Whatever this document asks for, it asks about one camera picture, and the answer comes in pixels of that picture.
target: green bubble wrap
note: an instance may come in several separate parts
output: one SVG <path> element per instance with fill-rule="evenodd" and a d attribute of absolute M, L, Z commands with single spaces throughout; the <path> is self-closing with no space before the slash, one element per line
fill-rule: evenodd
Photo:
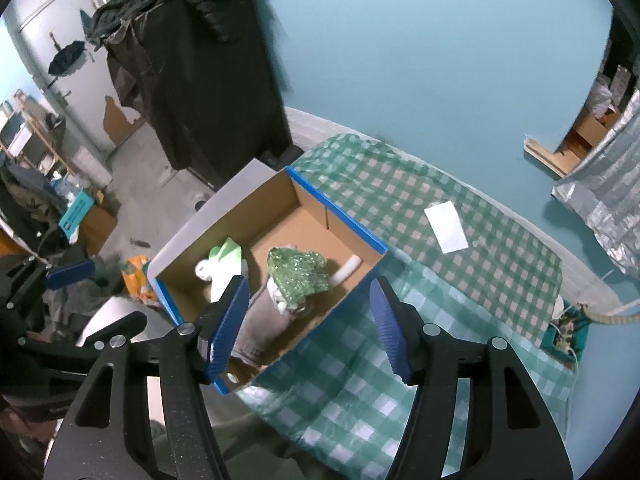
<path fill-rule="evenodd" d="M 267 256 L 267 268 L 287 304 L 329 290 L 326 260 L 318 253 L 301 253 L 286 247 L 274 247 Z"/>

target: checkered tablecloth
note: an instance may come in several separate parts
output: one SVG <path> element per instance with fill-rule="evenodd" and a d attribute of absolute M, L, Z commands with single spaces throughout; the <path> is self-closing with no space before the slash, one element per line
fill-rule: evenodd
<path fill-rule="evenodd" d="M 560 258 L 522 225 L 437 168 L 343 134 L 294 165 L 344 212 L 540 346 L 562 285 Z M 424 209 L 451 200 L 469 248 L 442 254 Z"/>
<path fill-rule="evenodd" d="M 572 386 L 569 370 L 432 270 L 392 249 L 381 273 L 425 322 L 457 338 L 510 342 L 560 428 Z M 279 433 L 350 479 L 383 479 L 404 432 L 415 388 L 393 374 L 365 296 L 353 296 L 239 396 Z M 459 381 L 443 475 L 460 468 L 469 384 Z"/>

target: black umbrella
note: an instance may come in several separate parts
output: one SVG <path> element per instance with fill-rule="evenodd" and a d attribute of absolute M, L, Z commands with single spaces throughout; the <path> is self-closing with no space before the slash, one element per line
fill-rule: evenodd
<path fill-rule="evenodd" d="M 65 48 L 61 48 L 56 38 L 54 38 L 53 32 L 49 33 L 49 37 L 53 40 L 53 44 L 58 51 L 53 61 L 49 64 L 49 75 L 56 77 L 68 75 L 69 69 L 71 69 L 73 64 L 78 61 L 84 52 L 84 41 L 74 41 Z"/>

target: light blue wall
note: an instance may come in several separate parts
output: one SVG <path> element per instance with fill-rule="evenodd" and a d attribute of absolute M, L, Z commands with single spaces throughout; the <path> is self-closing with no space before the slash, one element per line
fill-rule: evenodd
<path fill-rule="evenodd" d="M 377 136 L 532 221 L 603 275 L 593 233 L 523 154 L 575 119 L 607 41 L 607 0 L 256 0 L 287 105 Z M 607 280 L 623 301 L 638 283 Z M 581 474 L 640 386 L 637 326 L 593 327 L 568 442 Z"/>
<path fill-rule="evenodd" d="M 3 18 L 0 18 L 0 67 L 0 102 L 6 100 L 13 105 L 14 93 L 18 88 L 36 100 L 42 98 L 15 50 Z"/>

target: silver bolt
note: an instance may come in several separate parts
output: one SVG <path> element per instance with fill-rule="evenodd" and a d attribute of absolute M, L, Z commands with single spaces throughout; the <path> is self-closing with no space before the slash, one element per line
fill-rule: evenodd
<path fill-rule="evenodd" d="M 193 323 L 182 323 L 178 327 L 178 334 L 189 335 L 189 334 L 193 334 L 194 330 L 196 330 L 196 327 Z"/>
<path fill-rule="evenodd" d="M 109 341 L 109 345 L 111 346 L 111 348 L 118 348 L 124 345 L 124 343 L 126 342 L 127 338 L 123 335 L 115 335 L 111 338 L 111 341 Z"/>
<path fill-rule="evenodd" d="M 440 335 L 440 327 L 437 325 L 434 325 L 433 323 L 427 323 L 425 326 L 422 327 L 422 331 L 426 335 L 431 335 L 431 336 Z"/>
<path fill-rule="evenodd" d="M 501 337 L 494 337 L 491 339 L 491 344 L 496 350 L 506 350 L 507 348 L 507 342 Z"/>

